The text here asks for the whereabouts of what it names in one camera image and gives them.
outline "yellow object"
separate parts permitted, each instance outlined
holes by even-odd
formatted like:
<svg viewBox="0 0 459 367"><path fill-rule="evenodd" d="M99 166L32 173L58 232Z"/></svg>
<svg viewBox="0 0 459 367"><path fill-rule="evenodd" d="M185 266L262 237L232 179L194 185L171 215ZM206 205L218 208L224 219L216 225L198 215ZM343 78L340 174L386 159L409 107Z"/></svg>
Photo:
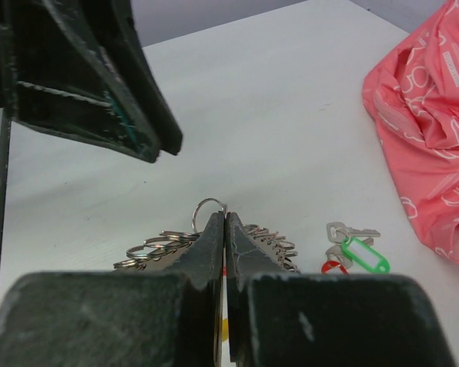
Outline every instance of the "yellow object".
<svg viewBox="0 0 459 367"><path fill-rule="evenodd" d="M223 341L228 340L230 332L228 331L228 319L223 320Z"/></svg>

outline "pink bag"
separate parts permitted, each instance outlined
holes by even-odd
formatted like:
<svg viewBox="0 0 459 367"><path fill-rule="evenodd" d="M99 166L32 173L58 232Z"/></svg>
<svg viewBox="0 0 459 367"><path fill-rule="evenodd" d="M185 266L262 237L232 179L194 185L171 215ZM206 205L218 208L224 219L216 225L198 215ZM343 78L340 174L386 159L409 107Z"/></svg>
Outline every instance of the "pink bag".
<svg viewBox="0 0 459 367"><path fill-rule="evenodd" d="M363 103L417 236L459 264L459 0L369 73Z"/></svg>

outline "gray background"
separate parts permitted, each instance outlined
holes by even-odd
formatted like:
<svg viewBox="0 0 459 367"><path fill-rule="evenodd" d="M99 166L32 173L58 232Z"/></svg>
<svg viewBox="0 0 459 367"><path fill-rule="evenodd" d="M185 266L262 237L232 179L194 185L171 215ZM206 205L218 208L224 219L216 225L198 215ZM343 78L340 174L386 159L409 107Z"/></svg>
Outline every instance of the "gray background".
<svg viewBox="0 0 459 367"><path fill-rule="evenodd" d="M132 0L142 46L251 17L303 0ZM352 0L411 32L443 0Z"/></svg>

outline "green key tag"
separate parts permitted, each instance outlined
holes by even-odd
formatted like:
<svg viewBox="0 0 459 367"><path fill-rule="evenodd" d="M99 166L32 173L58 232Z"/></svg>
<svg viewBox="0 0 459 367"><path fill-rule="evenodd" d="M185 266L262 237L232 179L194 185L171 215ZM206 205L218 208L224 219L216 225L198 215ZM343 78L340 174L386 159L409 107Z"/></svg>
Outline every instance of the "green key tag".
<svg viewBox="0 0 459 367"><path fill-rule="evenodd" d="M389 263L386 258L356 237L344 239L342 250L345 255L352 258L371 273L389 273Z"/></svg>

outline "white tabletop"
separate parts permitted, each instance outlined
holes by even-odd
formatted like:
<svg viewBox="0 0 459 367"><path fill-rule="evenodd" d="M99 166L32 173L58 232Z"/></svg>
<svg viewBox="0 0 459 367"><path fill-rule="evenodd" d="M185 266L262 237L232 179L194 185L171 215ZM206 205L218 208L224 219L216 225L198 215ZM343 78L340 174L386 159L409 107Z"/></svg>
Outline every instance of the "white tabletop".
<svg viewBox="0 0 459 367"><path fill-rule="evenodd" d="M184 132L179 156L153 165L14 125L0 297L31 271L109 270L162 229L190 230L212 196L286 234L303 272L320 271L327 222L378 229L375 248L427 291L459 362L459 266L415 237L361 103L405 36L347 0L312 0L147 47Z"/></svg>

